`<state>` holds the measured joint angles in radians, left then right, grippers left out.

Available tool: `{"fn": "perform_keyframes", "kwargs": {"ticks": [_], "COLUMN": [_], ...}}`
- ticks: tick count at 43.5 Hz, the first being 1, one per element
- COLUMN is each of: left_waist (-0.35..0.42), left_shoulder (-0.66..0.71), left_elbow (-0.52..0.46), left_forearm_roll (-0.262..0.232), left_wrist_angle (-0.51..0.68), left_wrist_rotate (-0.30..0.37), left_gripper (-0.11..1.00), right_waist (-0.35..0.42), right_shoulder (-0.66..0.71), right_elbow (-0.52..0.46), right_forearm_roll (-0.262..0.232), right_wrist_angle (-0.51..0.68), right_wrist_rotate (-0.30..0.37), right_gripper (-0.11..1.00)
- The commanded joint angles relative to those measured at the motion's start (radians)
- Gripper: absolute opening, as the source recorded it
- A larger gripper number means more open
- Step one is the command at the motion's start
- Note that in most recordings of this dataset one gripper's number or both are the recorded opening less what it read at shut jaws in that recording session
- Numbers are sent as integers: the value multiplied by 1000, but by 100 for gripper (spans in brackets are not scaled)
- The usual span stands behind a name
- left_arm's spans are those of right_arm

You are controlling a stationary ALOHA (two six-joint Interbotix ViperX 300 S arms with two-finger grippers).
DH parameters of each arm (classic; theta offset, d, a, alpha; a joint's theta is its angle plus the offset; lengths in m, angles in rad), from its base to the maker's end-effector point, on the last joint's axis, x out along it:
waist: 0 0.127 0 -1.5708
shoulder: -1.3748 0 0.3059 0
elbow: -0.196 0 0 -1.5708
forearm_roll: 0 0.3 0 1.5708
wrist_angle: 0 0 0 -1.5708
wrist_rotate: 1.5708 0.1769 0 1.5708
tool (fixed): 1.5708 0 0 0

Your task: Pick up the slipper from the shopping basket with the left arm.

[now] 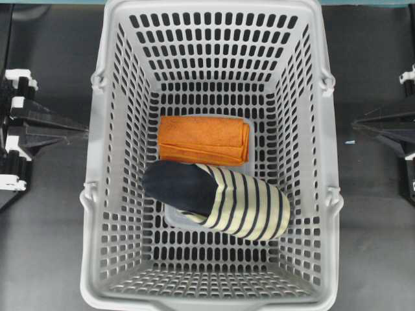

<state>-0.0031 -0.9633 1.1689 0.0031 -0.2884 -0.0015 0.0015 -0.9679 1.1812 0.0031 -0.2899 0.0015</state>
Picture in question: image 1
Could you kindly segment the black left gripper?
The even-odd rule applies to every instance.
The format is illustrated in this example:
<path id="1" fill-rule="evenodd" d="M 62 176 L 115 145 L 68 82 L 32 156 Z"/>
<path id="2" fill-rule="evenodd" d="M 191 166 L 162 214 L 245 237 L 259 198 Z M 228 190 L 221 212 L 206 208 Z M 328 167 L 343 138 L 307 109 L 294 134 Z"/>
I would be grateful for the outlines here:
<path id="1" fill-rule="evenodd" d="M 29 164 L 41 148 L 88 138 L 88 126 L 32 100 L 37 90 L 28 69 L 1 73 L 1 190 L 27 189 Z"/>

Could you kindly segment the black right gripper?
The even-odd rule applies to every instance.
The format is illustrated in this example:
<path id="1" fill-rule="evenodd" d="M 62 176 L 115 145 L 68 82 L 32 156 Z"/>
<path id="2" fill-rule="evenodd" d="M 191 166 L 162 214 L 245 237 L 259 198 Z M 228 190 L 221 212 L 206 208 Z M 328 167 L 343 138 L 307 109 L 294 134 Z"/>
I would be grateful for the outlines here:
<path id="1" fill-rule="evenodd" d="M 404 87 L 402 103 L 381 106 L 352 122 L 354 130 L 391 147 L 405 159 L 409 198 L 414 198 L 414 65 L 399 76 Z"/>

